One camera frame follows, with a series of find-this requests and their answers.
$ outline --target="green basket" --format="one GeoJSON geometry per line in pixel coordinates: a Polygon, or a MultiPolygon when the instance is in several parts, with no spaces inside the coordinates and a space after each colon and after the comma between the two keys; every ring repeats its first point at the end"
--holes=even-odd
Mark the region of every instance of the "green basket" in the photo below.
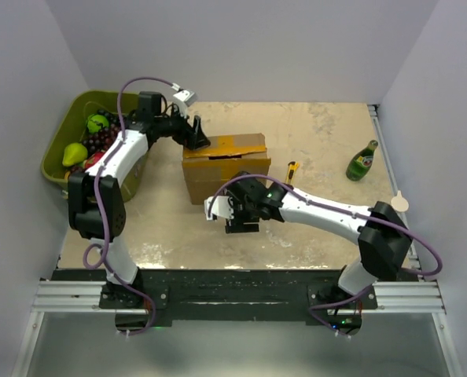
{"type": "MultiPolygon", "coordinates": [[[[117,96],[117,92],[90,90],[80,94],[73,101],[43,157],[41,169],[46,179],[57,183],[63,190],[68,189],[68,181],[64,179],[67,169],[62,166],[64,148],[71,143],[79,142],[83,139],[87,132],[85,122],[88,115],[95,113],[101,108],[116,113],[117,96]]],[[[136,93],[124,93],[122,95],[123,113],[128,113],[137,106],[138,95],[136,93]]],[[[125,181],[123,181],[121,190],[124,202],[132,199],[138,191],[147,159],[148,153],[140,158],[125,178],[125,181]]]]}

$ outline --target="metal frame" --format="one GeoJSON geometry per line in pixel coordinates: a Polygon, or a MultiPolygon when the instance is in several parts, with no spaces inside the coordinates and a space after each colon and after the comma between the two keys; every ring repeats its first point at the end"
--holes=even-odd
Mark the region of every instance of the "metal frame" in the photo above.
{"type": "MultiPolygon", "coordinates": [[[[373,128],[384,155],[385,167],[393,193],[398,191],[392,172],[391,162],[381,133],[377,110],[368,106],[373,128]]],[[[406,216],[401,219],[407,224],[406,216]]],[[[420,262],[414,247],[411,247],[408,260],[412,268],[420,268],[420,262]]],[[[144,313],[143,309],[100,309],[98,306],[101,287],[99,281],[42,281],[35,296],[31,315],[19,357],[12,377],[28,375],[32,355],[42,328],[44,313],[144,313]]],[[[454,342],[451,338],[445,309],[437,282],[379,282],[373,285],[377,298],[377,309],[365,310],[364,313],[431,313],[439,338],[450,377],[463,376],[454,342]]],[[[339,313],[349,314],[352,310],[341,309],[339,313]]]]}
{"type": "MultiPolygon", "coordinates": [[[[104,284],[104,281],[42,281],[31,310],[33,313],[145,314],[144,309],[99,308],[104,284]]],[[[379,282],[373,288],[378,307],[364,309],[364,313],[445,313],[436,282],[379,282]]],[[[353,312],[352,309],[338,311],[339,314],[353,312]]]]}

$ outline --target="box flap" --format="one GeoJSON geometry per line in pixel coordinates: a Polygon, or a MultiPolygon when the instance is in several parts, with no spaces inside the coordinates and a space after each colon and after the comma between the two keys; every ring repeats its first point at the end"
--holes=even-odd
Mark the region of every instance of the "box flap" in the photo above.
{"type": "Polygon", "coordinates": [[[242,156],[267,151],[263,134],[213,136],[209,140],[211,141],[211,146],[199,151],[190,151],[184,148],[183,159],[242,156]]]}

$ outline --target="yellow tape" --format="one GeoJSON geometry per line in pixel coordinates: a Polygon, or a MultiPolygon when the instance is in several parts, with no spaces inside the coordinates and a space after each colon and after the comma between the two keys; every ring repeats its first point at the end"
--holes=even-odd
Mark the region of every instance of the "yellow tape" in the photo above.
{"type": "Polygon", "coordinates": [[[204,148],[199,151],[190,151],[189,149],[184,149],[183,158],[193,159],[197,157],[236,156],[267,151],[267,147],[265,145],[250,145],[247,147],[237,147],[234,145],[234,142],[234,136],[218,136],[217,147],[204,148]]]}

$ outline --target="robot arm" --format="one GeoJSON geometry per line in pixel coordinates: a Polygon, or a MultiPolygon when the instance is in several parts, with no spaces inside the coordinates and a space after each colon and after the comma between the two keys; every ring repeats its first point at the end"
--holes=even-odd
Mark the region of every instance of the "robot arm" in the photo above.
{"type": "MultiPolygon", "coordinates": [[[[405,227],[394,209],[386,203],[377,202],[375,207],[353,206],[312,196],[299,189],[294,191],[307,201],[383,218],[405,227]]],[[[211,202],[212,197],[204,202],[206,218],[225,218],[226,232],[257,232],[260,218],[274,219],[314,226],[358,245],[360,258],[345,268],[338,281],[338,287],[349,295],[358,294],[379,279],[396,280],[412,242],[408,236],[387,226],[308,205],[275,183],[266,188],[256,178],[234,182],[228,187],[226,196],[217,197],[209,214],[211,202]]]]}
{"type": "MultiPolygon", "coordinates": [[[[75,173],[68,180],[68,213],[70,226],[78,230],[82,238],[91,243],[103,245],[104,225],[98,203],[94,196],[94,180],[103,167],[99,178],[99,191],[108,219],[109,249],[106,255],[108,264],[127,284],[137,279],[138,268],[121,239],[125,226],[126,213],[120,186],[132,167],[160,137],[172,137],[178,144],[188,149],[199,149],[211,144],[204,135],[200,117],[195,116],[193,125],[188,124],[187,106],[195,101],[195,94],[180,90],[174,95],[177,109],[171,114],[162,112],[162,94],[141,92],[134,119],[127,124],[126,135],[118,134],[112,147],[103,157],[84,173],[75,173]],[[114,153],[106,163],[109,155],[114,153]]],[[[112,284],[120,284],[114,276],[108,275],[112,284]]]]}

